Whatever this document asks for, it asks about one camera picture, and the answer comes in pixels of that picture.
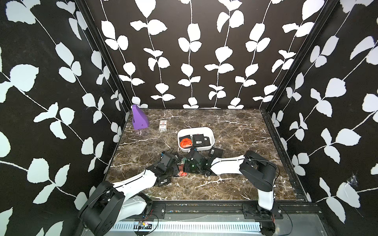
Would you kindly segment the black tea bag with barcode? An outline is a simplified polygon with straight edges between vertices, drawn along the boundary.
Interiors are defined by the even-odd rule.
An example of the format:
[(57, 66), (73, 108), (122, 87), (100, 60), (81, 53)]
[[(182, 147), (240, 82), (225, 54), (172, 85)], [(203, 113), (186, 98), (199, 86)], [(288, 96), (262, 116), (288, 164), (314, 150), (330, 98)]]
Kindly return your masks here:
[(209, 157), (221, 158), (223, 156), (223, 149), (212, 147), (208, 152)]

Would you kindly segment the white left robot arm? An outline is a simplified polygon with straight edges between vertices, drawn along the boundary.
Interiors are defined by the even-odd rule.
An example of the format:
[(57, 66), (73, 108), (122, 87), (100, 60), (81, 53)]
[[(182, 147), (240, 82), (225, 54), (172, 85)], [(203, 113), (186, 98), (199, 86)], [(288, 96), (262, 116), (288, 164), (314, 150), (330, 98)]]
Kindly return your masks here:
[(141, 215), (151, 207), (142, 191), (171, 183), (179, 174), (182, 157), (164, 151), (161, 158), (140, 174), (127, 180), (101, 182), (79, 211), (78, 218), (95, 236), (103, 236), (119, 221)]

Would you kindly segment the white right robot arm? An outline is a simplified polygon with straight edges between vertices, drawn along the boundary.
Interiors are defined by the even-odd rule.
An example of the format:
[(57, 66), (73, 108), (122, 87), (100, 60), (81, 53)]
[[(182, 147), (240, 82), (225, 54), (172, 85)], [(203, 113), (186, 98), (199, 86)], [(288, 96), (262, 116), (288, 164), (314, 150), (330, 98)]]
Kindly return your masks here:
[(258, 190), (258, 205), (265, 210), (273, 209), (275, 182), (281, 174), (276, 164), (251, 150), (237, 157), (205, 158), (195, 148), (184, 158), (184, 171), (205, 176), (243, 175)]

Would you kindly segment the red label dark tea bag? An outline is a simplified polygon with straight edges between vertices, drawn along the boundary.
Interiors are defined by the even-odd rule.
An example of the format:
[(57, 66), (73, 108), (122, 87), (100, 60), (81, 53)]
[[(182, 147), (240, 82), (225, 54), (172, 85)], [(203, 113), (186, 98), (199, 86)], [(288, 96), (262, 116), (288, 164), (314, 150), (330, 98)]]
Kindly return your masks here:
[(193, 142), (190, 135), (186, 135), (179, 138), (181, 148), (190, 148), (193, 146)]

